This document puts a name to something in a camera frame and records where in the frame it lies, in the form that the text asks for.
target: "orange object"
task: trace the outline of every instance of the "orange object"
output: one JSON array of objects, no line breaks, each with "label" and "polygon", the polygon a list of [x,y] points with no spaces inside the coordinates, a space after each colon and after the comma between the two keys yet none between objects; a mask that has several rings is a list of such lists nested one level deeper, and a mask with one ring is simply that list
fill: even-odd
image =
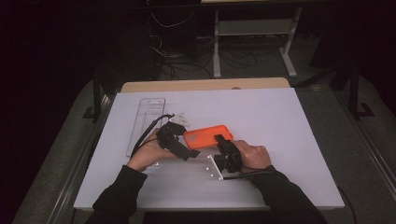
[{"label": "orange object", "polygon": [[218,144],[215,135],[222,134],[226,140],[233,140],[233,135],[224,125],[197,129],[183,133],[187,146],[191,149],[200,147],[211,147]]}]

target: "black sleeve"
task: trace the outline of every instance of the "black sleeve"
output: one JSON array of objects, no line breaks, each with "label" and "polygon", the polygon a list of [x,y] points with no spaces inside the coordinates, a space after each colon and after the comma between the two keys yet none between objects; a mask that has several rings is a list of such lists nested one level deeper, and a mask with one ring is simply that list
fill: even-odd
[{"label": "black sleeve", "polygon": [[86,223],[129,223],[136,211],[136,199],[147,175],[123,165],[116,181],[105,189],[93,204]]},{"label": "black sleeve", "polygon": [[256,175],[252,183],[262,193],[265,204],[281,224],[327,223],[324,216],[311,203],[303,191],[274,166],[266,168],[272,174]]}]

